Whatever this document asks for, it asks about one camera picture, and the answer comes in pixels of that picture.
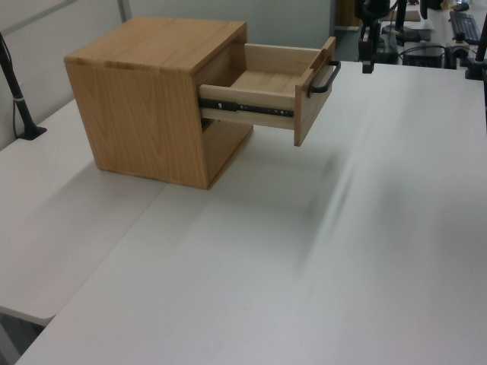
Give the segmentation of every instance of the desk surface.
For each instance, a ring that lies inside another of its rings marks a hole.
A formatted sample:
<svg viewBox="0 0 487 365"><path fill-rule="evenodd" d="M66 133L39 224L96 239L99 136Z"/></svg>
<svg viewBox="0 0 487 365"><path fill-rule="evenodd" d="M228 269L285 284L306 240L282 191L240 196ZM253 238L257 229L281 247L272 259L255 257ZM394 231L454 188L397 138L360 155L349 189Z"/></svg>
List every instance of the desk surface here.
<svg viewBox="0 0 487 365"><path fill-rule="evenodd" d="M302 147L256 128L211 191L167 185L18 364L483 363L482 83L333 87Z"/></svg>
<svg viewBox="0 0 487 365"><path fill-rule="evenodd" d="M101 172L73 101L0 153L0 312L46 325L164 184Z"/></svg>

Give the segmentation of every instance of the wall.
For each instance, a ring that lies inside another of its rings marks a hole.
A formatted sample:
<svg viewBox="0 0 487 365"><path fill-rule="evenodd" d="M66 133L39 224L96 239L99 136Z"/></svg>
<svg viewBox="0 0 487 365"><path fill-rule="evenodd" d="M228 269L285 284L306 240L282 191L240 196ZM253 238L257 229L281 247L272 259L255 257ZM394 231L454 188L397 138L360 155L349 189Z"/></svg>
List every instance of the wall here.
<svg viewBox="0 0 487 365"><path fill-rule="evenodd" d="M117 0L78 0L5 36L35 123L73 99L64 56L120 24ZM0 150L14 140L11 124L12 95L0 72ZM21 132L19 115L17 125Z"/></svg>
<svg viewBox="0 0 487 365"><path fill-rule="evenodd" d="M333 33L334 1L131 0L129 5L133 16L246 21L252 43L321 48Z"/></svg>
<svg viewBox="0 0 487 365"><path fill-rule="evenodd" d="M33 2L31 0L0 0L0 31L2 34L11 33L20 29L33 19L39 19L56 9L60 9L76 0L44 0Z"/></svg>

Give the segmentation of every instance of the drawer handle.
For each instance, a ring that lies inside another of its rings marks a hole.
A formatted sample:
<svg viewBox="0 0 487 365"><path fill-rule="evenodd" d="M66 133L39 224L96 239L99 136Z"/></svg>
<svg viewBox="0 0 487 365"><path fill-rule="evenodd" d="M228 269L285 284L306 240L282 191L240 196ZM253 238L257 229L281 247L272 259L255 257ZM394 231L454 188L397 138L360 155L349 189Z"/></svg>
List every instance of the drawer handle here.
<svg viewBox="0 0 487 365"><path fill-rule="evenodd" d="M329 77L328 81L326 82L326 84L324 86L319 86L319 87L313 86L313 87L311 87L310 91L312 93L315 93L315 94L326 93L332 87L333 80L335 80L335 77L340 72L340 68L342 67L342 63L340 61L330 61L329 65L335 66L335 70L333 70L332 75Z"/></svg>

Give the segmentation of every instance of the wooden cabinet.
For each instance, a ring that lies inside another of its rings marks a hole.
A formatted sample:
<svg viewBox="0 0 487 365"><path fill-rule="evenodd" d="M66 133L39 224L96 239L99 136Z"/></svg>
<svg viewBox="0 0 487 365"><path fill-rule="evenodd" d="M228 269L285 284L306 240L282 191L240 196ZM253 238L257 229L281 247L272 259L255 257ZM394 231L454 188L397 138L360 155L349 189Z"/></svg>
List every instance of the wooden cabinet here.
<svg viewBox="0 0 487 365"><path fill-rule="evenodd" d="M301 145L331 91L309 92L334 47L252 45L244 22L136 17L65 65L101 170L209 189L254 124Z"/></svg>

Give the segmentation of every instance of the cabinet top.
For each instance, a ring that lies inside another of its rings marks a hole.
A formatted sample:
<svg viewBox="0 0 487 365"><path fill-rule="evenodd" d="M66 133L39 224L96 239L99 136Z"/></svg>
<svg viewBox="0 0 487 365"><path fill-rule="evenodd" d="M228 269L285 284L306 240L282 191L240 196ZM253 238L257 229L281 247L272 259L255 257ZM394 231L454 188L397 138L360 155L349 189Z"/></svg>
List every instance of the cabinet top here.
<svg viewBox="0 0 487 365"><path fill-rule="evenodd" d="M192 74L232 40L247 41L245 22L134 17L65 62Z"/></svg>

